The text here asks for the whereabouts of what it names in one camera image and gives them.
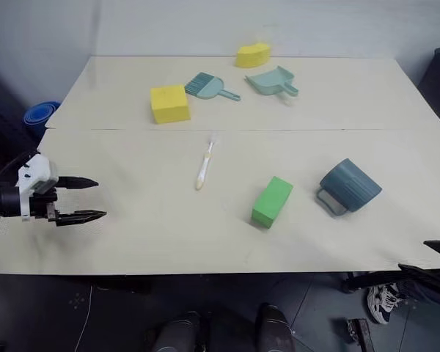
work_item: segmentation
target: toothbrush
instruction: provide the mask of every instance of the toothbrush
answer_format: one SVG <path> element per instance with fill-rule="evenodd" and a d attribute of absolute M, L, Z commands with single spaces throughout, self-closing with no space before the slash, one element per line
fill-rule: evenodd
<path fill-rule="evenodd" d="M 204 185 L 205 175 L 207 174 L 207 166 L 210 159 L 212 158 L 212 148 L 214 144 L 215 144 L 215 136 L 212 135 L 210 137 L 207 152 L 205 152 L 204 154 L 204 161 L 202 162 L 202 167 L 200 168 L 199 175 L 197 176 L 196 190 L 200 190 Z"/>

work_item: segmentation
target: table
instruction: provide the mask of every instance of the table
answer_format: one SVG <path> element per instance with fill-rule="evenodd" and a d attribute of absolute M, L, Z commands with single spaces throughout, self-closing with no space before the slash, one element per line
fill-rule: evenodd
<path fill-rule="evenodd" d="M 206 131 L 48 131 L 61 175 L 100 182 L 59 195 L 65 210 L 107 210 L 56 228 L 0 221 L 0 273 L 187 274 L 440 268 L 440 131 L 238 131 L 219 135 L 194 190 Z M 382 187 L 333 219 L 315 202 L 322 176 L 349 157 Z M 294 185 L 269 230 L 249 223 L 272 176 Z"/>
<path fill-rule="evenodd" d="M 274 58 L 266 68 L 241 71 L 293 69 L 301 93 L 292 106 L 256 95 L 231 62 L 92 58 L 49 121 L 40 151 L 60 175 L 100 182 L 60 192 L 58 209 L 108 215 L 59 228 L 2 219 L 0 273 L 440 268 L 440 255 L 422 245 L 440 239 L 440 122 L 393 60 Z M 243 100 L 189 97 L 191 121 L 155 125 L 148 88 L 183 83 L 199 70 L 221 76 Z M 213 131 L 218 143 L 206 184 L 195 191 Z M 315 192 L 344 158 L 383 191 L 358 212 L 335 219 Z M 249 219 L 273 176 L 294 189 L 265 230 Z"/>

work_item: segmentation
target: yellow object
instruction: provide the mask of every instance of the yellow object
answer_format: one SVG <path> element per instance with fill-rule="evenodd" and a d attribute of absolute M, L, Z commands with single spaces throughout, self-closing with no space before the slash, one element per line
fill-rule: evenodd
<path fill-rule="evenodd" d="M 191 119 L 188 98 L 181 84 L 150 89 L 150 103 L 156 123 Z"/>
<path fill-rule="evenodd" d="M 264 43 L 242 46 L 236 54 L 236 66 L 242 68 L 264 65 L 271 56 L 271 47 Z"/>

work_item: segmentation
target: shoe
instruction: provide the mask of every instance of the shoe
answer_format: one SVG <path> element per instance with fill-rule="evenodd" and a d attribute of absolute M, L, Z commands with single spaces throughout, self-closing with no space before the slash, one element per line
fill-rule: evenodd
<path fill-rule="evenodd" d="M 373 286 L 368 290 L 367 305 L 376 321 L 387 324 L 391 311 L 405 298 L 399 293 L 396 284 Z"/>

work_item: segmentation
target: white wall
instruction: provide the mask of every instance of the white wall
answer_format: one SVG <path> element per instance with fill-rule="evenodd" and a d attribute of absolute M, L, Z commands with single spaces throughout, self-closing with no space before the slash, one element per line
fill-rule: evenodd
<path fill-rule="evenodd" d="M 279 56 L 394 57 L 418 82 L 440 0 L 0 0 L 0 74 L 27 103 L 62 99 L 90 52 L 233 55 L 255 40 Z"/>

